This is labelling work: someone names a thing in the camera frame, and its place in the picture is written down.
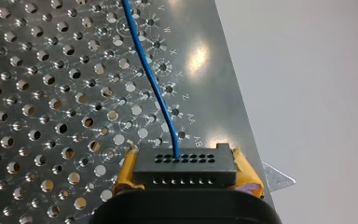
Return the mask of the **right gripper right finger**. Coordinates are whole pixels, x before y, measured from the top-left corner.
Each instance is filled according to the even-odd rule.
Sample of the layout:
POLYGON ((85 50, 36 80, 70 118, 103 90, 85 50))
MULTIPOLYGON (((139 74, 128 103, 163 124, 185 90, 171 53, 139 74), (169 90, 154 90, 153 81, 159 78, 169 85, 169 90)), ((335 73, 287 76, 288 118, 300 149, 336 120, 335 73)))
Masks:
POLYGON ((235 183, 231 189, 250 193, 261 199, 264 196, 265 186, 247 158, 239 148, 232 150, 234 163, 237 169, 235 183))

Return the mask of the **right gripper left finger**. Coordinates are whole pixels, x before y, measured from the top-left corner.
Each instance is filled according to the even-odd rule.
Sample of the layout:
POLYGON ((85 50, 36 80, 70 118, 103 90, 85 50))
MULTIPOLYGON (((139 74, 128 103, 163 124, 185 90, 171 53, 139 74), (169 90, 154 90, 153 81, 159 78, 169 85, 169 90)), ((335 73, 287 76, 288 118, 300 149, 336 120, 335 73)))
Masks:
POLYGON ((129 190, 144 190, 144 184, 136 184, 133 177, 133 171, 139 155, 139 148, 131 140, 128 140, 130 148, 126 151, 124 162, 117 175, 116 184, 114 187, 114 195, 124 193, 129 190))

